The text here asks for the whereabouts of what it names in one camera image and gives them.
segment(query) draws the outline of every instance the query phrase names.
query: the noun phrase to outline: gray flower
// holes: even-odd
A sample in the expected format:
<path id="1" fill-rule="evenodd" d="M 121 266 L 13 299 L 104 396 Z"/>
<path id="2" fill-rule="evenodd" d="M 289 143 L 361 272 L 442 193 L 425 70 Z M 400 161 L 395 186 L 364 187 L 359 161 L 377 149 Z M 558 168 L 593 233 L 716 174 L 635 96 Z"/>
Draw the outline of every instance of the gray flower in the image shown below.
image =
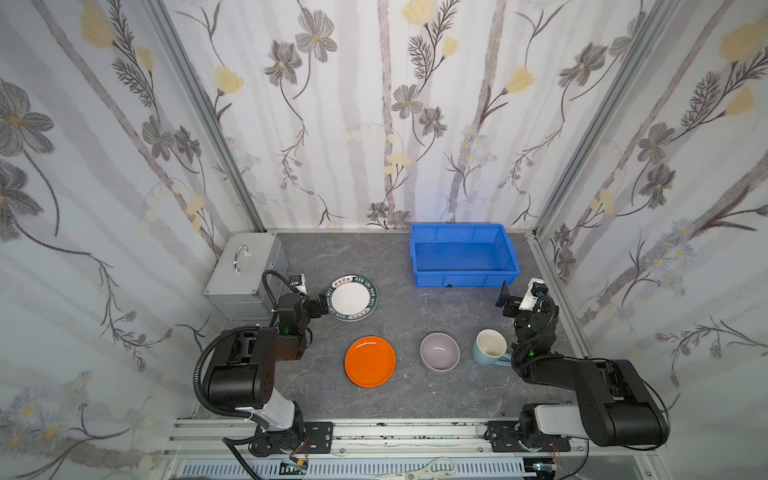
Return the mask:
<path id="1" fill-rule="evenodd" d="M 392 218 L 389 220 L 389 225 L 395 230 L 403 230 L 413 225 L 413 222 L 409 221 L 410 218 L 411 212 L 397 210 L 392 214 Z"/>
<path id="2" fill-rule="evenodd" d="M 661 122 L 655 124 L 648 131 L 648 138 L 642 138 L 637 145 L 643 150 L 638 154 L 637 160 L 645 162 L 650 160 L 652 164 L 658 164 L 661 162 L 666 154 L 661 148 L 664 145 L 669 144 L 672 141 L 674 135 L 674 128 L 667 128 L 667 124 Z"/>
<path id="3" fill-rule="evenodd" d="M 301 57 L 293 43 L 287 41 L 277 43 L 277 40 L 272 40 L 270 58 L 275 61 L 275 65 L 264 68 L 264 73 L 270 76 L 270 83 L 280 85 L 280 81 L 285 77 L 295 84 L 296 68 L 301 66 Z"/>
<path id="4" fill-rule="evenodd" d="M 693 224 L 686 218 L 672 222 L 672 231 L 664 235 L 661 243 L 666 248 L 686 243 L 694 232 Z"/>
<path id="5" fill-rule="evenodd" d="M 671 291 L 675 296 L 685 296 L 685 283 L 682 276 L 665 274 L 659 283 L 661 288 Z"/>
<path id="6" fill-rule="evenodd" d="M 637 33 L 640 31 L 640 27 L 642 26 L 643 22 L 645 21 L 645 12 L 640 12 L 640 14 L 632 18 L 629 22 L 629 26 L 627 27 L 627 33 L 629 33 L 628 37 L 616 37 L 614 38 L 614 42 L 611 44 L 611 48 L 608 49 L 608 54 L 611 57 L 618 57 L 620 55 L 624 55 L 629 51 L 629 47 L 632 46 L 632 42 L 634 41 L 634 38 L 637 36 Z"/>
<path id="7" fill-rule="evenodd" d="M 53 151 L 51 141 L 40 133 L 53 128 L 51 118 L 30 112 L 29 108 L 26 92 L 0 80 L 0 155 L 18 155 L 24 143 L 39 154 Z"/>
<path id="8" fill-rule="evenodd" d="M 296 34 L 296 46 L 304 53 L 315 51 L 315 58 L 320 61 L 328 60 L 327 51 L 336 51 L 336 43 L 328 38 L 333 32 L 333 22 L 328 15 L 320 10 L 315 10 L 315 16 L 312 16 L 308 8 L 301 8 L 299 15 L 299 24 L 301 28 L 309 33 Z"/>
<path id="9" fill-rule="evenodd" d="M 565 249 L 558 253 L 557 266 L 563 276 L 571 275 L 571 268 L 576 266 L 576 259 L 574 258 L 573 252 Z"/>
<path id="10" fill-rule="evenodd" d="M 667 199 L 664 198 L 664 189 L 672 188 L 675 170 L 670 170 L 666 164 L 660 164 L 648 172 L 648 185 L 640 190 L 640 195 L 650 195 L 648 208 L 656 208 L 664 205 Z"/>
<path id="11" fill-rule="evenodd" d="M 187 154 L 187 159 L 190 163 L 192 163 L 194 155 L 200 156 L 200 141 L 192 140 L 190 132 L 183 125 L 179 125 L 179 130 L 174 134 L 174 137 L 176 137 L 176 145 L 178 145 L 179 151 L 182 154 Z"/>
<path id="12" fill-rule="evenodd" d="M 169 131 L 161 131 L 160 125 L 154 115 L 149 116 L 149 121 L 141 125 L 141 136 L 145 142 L 152 145 L 152 156 L 157 158 L 163 155 L 166 161 L 170 159 L 170 149 L 174 146 L 174 138 Z"/>
<path id="13" fill-rule="evenodd" d="M 415 84 L 411 85 L 410 88 L 405 85 L 400 85 L 397 90 L 395 90 L 394 95 L 397 103 L 392 106 L 392 109 L 394 111 L 400 111 L 400 118 L 402 119 L 408 118 L 408 115 L 411 113 L 416 115 L 422 110 L 422 102 L 414 100 L 414 98 L 418 96 L 416 88 L 418 88 L 418 86 Z"/>
<path id="14" fill-rule="evenodd" d="M 554 231 L 554 242 L 565 245 L 571 239 L 571 231 L 563 223 L 559 229 Z"/>
<path id="15" fill-rule="evenodd" d="M 564 68 L 560 71 L 560 86 L 566 87 L 573 80 L 580 86 L 587 84 L 589 74 L 593 70 L 598 70 L 605 64 L 605 51 L 607 47 L 603 45 L 593 45 L 591 42 L 584 47 L 579 55 L 576 55 L 576 66 Z"/>
<path id="16" fill-rule="evenodd" d="M 714 342 L 712 342 L 712 346 L 710 347 L 710 355 L 716 359 L 723 358 L 723 349 L 720 348 L 720 338 L 717 338 Z"/>
<path id="17" fill-rule="evenodd" d="M 367 217 L 371 220 L 387 218 L 387 212 L 389 212 L 389 207 L 384 202 L 378 202 L 377 204 L 371 204 L 371 213 Z"/>
<path id="18" fill-rule="evenodd" d="M 17 215 L 37 215 L 43 211 L 32 197 L 22 192 L 27 174 L 19 167 L 0 160 L 0 241 L 19 238 Z"/>
<path id="19" fill-rule="evenodd" d="M 427 135 L 429 132 L 434 131 L 438 137 L 442 136 L 442 132 L 448 130 L 448 127 L 441 124 L 442 113 L 440 107 L 437 108 L 425 108 L 422 112 L 422 116 L 419 119 L 419 123 L 424 125 L 424 131 L 422 135 Z"/>

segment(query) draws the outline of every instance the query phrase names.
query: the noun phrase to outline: toolbox handle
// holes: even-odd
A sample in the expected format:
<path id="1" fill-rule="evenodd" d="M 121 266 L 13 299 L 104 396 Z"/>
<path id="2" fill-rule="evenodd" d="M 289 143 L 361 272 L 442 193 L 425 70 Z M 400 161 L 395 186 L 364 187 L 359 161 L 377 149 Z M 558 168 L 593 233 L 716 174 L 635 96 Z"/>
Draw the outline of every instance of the toolbox handle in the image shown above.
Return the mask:
<path id="1" fill-rule="evenodd" d="M 237 258 L 238 258 L 238 256 L 240 255 L 240 249 L 242 249 L 242 250 L 245 250 L 245 254 L 246 254 L 246 255 L 249 253 L 249 252 L 248 252 L 248 247 L 246 247 L 245 245 L 240 245 L 240 246 L 237 248 L 237 252 L 235 252 L 235 261 L 233 262 L 233 263 L 234 263 L 234 266 L 235 266 L 235 272 L 236 272 L 236 273 L 240 273 L 240 267 L 239 267 L 239 266 L 237 266 Z"/>

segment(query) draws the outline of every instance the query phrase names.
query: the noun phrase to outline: yellow flower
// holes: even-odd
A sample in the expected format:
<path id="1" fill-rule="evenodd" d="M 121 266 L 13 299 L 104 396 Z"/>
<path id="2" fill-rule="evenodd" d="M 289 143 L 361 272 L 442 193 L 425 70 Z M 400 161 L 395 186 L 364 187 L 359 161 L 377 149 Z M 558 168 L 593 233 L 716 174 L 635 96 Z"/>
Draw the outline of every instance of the yellow flower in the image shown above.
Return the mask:
<path id="1" fill-rule="evenodd" d="M 739 90 L 739 93 L 728 102 L 728 106 L 725 108 L 725 113 L 731 116 L 741 115 L 747 113 L 754 106 L 755 94 L 752 93 L 751 88 L 743 87 Z"/>
<path id="2" fill-rule="evenodd" d="M 147 213 L 144 214 L 144 219 L 147 222 L 154 222 L 155 220 L 157 220 L 157 210 L 155 210 L 154 208 L 147 210 Z"/>
<path id="3" fill-rule="evenodd" d="M 58 435 L 58 427 L 54 426 L 54 425 L 46 428 L 43 431 L 43 438 L 45 440 L 47 440 L 48 442 L 50 442 L 51 440 L 55 439 L 56 435 Z"/>
<path id="4" fill-rule="evenodd" d="M 645 298 L 638 298 L 634 302 L 632 302 L 632 310 L 634 310 L 635 313 L 640 313 L 643 310 L 645 310 L 645 307 L 648 306 L 648 300 Z"/>
<path id="5" fill-rule="evenodd" d="M 451 35 L 446 35 L 445 40 L 442 41 L 442 56 L 450 57 L 458 50 L 458 40 Z"/>
<path id="6" fill-rule="evenodd" d="M 115 420 L 122 420 L 128 414 L 128 408 L 123 405 L 110 405 L 109 413 Z"/>
<path id="7" fill-rule="evenodd" d="M 243 79 L 227 67 L 216 69 L 216 87 L 225 94 L 235 94 L 243 87 Z"/>
<path id="8" fill-rule="evenodd" d="M 142 67 L 152 71 L 152 68 L 154 68 L 154 59 L 152 58 L 152 52 L 149 48 L 136 47 L 136 56 L 139 57 L 139 63 Z"/>
<path id="9" fill-rule="evenodd" d="M 151 456 L 145 455 L 141 457 L 141 460 L 139 461 L 139 465 L 138 465 L 138 470 L 142 476 L 149 476 L 149 473 L 152 472 L 153 468 L 154 468 L 154 462 L 152 461 Z"/>
<path id="10" fill-rule="evenodd" d="M 32 405 L 31 403 L 27 404 L 22 409 L 22 417 L 24 417 L 25 419 L 28 418 L 33 413 L 35 413 L 35 406 Z"/>
<path id="11" fill-rule="evenodd" d="M 504 86 L 504 89 L 507 93 L 516 94 L 533 85 L 534 81 L 535 78 L 533 78 L 531 70 L 521 65 L 512 72 L 512 76 L 509 78 L 506 86 Z"/>
<path id="12" fill-rule="evenodd" d="M 603 204 L 606 214 L 610 215 L 614 212 L 614 195 L 608 189 L 600 190 L 600 203 Z"/>
<path id="13" fill-rule="evenodd" d="M 424 25 L 432 19 L 433 0 L 411 0 L 402 8 L 402 17 L 411 25 Z"/>
<path id="14" fill-rule="evenodd" d="M 144 233 L 149 233 L 149 222 L 146 220 L 139 220 L 136 223 L 136 228 L 141 230 Z"/>
<path id="15" fill-rule="evenodd" d="M 387 155 L 386 159 L 389 160 L 389 163 L 391 164 L 398 164 L 402 165 L 403 167 L 408 167 L 411 164 L 411 159 L 402 152 L 397 154 L 389 154 Z"/>
<path id="16" fill-rule="evenodd" d="M 187 215 L 194 215 L 199 209 L 203 208 L 205 198 L 202 195 L 195 195 L 187 204 Z"/>
<path id="17" fill-rule="evenodd" d="M 96 48 L 106 48 L 112 45 L 112 27 L 107 17 L 91 0 L 83 4 L 80 14 L 80 36 Z"/>
<path id="18" fill-rule="evenodd" d="M 728 61 L 740 61 L 757 50 L 768 37 L 768 18 L 742 25 L 723 36 L 720 54 Z"/>

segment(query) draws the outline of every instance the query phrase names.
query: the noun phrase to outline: scissors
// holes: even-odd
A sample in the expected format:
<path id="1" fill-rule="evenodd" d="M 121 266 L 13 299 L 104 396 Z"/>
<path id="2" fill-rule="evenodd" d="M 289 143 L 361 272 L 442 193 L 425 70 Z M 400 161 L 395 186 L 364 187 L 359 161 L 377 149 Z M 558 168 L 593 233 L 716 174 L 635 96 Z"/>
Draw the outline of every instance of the scissors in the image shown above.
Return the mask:
<path id="1" fill-rule="evenodd" d="M 433 471 L 432 467 L 434 467 L 435 464 L 439 462 L 449 463 L 451 464 L 451 468 L 449 470 Z M 419 470 L 412 470 L 410 472 L 403 472 L 403 473 L 386 473 L 384 475 L 379 475 L 376 478 L 380 478 L 382 480 L 395 480 L 395 479 L 436 480 L 439 477 L 450 477 L 455 473 L 456 473 L 456 462 L 453 461 L 453 458 L 440 457 L 440 458 L 435 458 L 426 467 L 421 468 Z"/>

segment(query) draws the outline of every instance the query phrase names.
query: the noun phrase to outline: light blue mug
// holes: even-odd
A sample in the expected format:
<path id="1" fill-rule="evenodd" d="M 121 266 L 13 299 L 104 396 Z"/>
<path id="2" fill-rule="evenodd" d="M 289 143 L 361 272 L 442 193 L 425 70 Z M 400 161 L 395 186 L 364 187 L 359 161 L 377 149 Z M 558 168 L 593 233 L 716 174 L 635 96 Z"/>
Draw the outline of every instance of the light blue mug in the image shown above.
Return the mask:
<path id="1" fill-rule="evenodd" d="M 472 357 L 478 365 L 510 366 L 512 355 L 507 353 L 507 341 L 501 333 L 485 329 L 475 339 Z"/>

